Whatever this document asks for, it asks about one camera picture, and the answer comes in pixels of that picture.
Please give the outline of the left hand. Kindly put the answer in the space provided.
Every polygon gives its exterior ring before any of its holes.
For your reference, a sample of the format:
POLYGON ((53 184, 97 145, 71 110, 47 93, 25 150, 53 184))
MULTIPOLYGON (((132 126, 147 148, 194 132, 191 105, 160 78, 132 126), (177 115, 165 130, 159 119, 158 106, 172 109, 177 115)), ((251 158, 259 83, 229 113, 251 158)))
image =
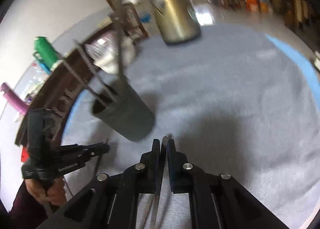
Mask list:
POLYGON ((43 185, 34 179, 27 179, 24 182, 28 193, 42 205, 50 203, 54 206, 62 206, 67 202, 63 178, 55 179, 48 189, 44 189, 43 185))

